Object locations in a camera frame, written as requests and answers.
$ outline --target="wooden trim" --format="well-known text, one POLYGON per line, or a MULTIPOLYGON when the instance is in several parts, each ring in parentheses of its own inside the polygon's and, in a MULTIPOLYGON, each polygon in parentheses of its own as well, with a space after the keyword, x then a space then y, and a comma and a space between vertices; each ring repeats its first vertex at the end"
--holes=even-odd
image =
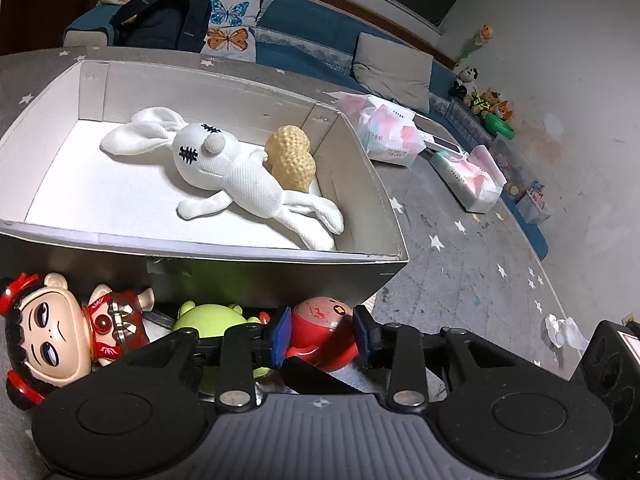
POLYGON ((418 48, 419 50, 426 52, 427 54, 431 54, 433 59, 437 62, 442 63, 449 69, 452 69, 456 64, 450 57, 443 54, 441 51, 437 50, 431 43, 419 38, 412 32, 406 30, 403 27, 400 27, 397 23, 380 16, 379 14, 372 12, 369 9, 365 9, 364 7, 359 6, 349 0, 318 0, 324 4, 329 4, 333 7, 337 7, 337 9, 344 10, 348 12, 352 16, 356 16, 357 18, 364 20, 371 25, 374 25, 377 28, 381 28, 385 32, 399 38, 400 40, 406 41, 410 45, 418 48))

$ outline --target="crumpled paper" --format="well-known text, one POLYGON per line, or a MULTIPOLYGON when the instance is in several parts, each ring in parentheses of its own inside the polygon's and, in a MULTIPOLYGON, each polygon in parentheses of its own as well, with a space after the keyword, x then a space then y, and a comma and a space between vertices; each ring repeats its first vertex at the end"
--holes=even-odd
POLYGON ((580 352, 584 352, 589 341, 582 335, 573 318, 558 319, 553 314, 545 317, 546 333, 557 348, 569 345, 580 352))

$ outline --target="butterfly print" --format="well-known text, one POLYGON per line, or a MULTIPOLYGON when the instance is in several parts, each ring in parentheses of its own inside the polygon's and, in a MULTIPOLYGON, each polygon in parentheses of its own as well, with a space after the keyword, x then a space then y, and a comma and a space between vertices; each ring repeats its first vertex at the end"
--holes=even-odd
POLYGON ((211 0, 211 23, 221 25, 228 22, 232 27, 242 25, 242 17, 249 8, 249 2, 241 2, 227 9, 220 0, 211 0))
POLYGON ((244 52, 249 47, 249 33, 245 28, 238 28, 235 32, 228 33, 218 28, 210 28, 207 32, 207 44, 213 50, 227 50, 233 46, 236 50, 244 52))

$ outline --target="wall stain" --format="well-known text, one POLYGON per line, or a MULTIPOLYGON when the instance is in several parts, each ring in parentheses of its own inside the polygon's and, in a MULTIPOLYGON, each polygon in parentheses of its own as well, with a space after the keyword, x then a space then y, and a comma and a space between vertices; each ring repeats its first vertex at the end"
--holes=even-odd
POLYGON ((541 158, 549 162, 558 162, 564 155, 564 148, 545 130, 542 121, 521 120, 516 127, 519 143, 526 149, 535 151, 541 158))

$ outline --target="bunny ear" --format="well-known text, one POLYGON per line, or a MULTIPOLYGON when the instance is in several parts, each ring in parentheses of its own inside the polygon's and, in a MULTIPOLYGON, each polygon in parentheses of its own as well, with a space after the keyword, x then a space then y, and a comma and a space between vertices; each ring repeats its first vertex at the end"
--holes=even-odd
POLYGON ((100 142, 100 148, 111 155, 140 155, 171 144, 172 140, 174 136, 161 123, 143 121, 111 130, 100 142))
POLYGON ((134 114, 131 118, 132 123, 146 121, 162 124, 162 126, 170 132, 177 132, 187 125, 179 113, 163 106, 145 108, 144 110, 140 110, 137 114, 134 114))

